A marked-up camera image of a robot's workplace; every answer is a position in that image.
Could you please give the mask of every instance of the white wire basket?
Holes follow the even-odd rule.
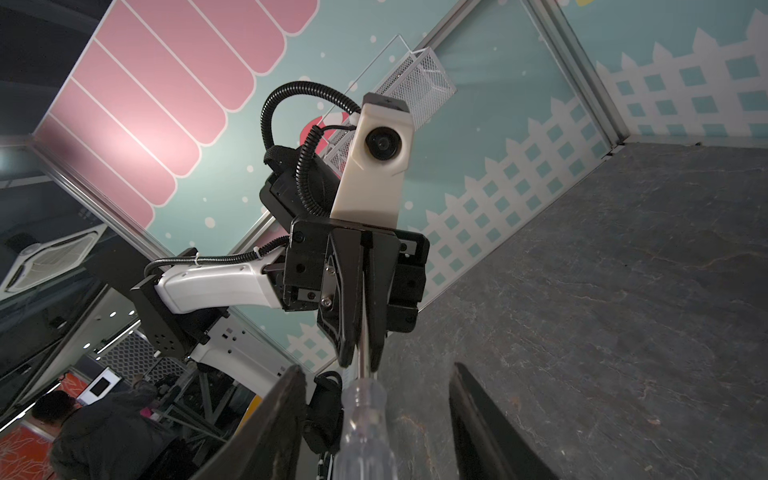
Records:
[[[402,37],[397,35],[387,46],[398,38],[405,44]],[[416,51],[408,48],[408,53],[403,56],[398,65],[374,92],[404,100],[411,111],[411,115],[413,115],[415,129],[418,130],[456,93],[456,86],[448,78],[440,60],[437,59],[437,55],[431,48],[427,47]],[[354,131],[336,131],[328,139],[328,146],[323,152],[323,159],[338,175],[344,171],[349,144],[354,137]]]

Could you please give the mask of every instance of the camera lens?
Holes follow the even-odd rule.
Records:
[[[397,155],[400,136],[389,127],[374,128],[366,137],[366,145],[376,160],[387,161]]]

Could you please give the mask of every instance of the gray stone surface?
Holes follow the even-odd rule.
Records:
[[[768,151],[632,144],[390,336],[401,480],[465,363],[562,478],[768,478]]]

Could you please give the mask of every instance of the yellow object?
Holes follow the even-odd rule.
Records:
[[[253,397],[253,400],[250,401],[250,405],[248,405],[248,409],[246,409],[245,413],[243,414],[243,418],[240,420],[240,424],[237,426],[237,430],[235,430],[235,435],[240,431],[240,429],[243,428],[243,425],[245,425],[245,422],[248,421],[251,415],[256,411],[256,409],[259,408],[259,405],[261,405],[262,398],[260,396]]]

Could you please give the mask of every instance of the black screen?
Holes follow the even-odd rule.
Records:
[[[107,379],[99,379],[98,382],[96,382],[96,385],[91,387],[91,393],[93,393],[96,396],[101,395],[104,390],[109,387],[109,380]]]

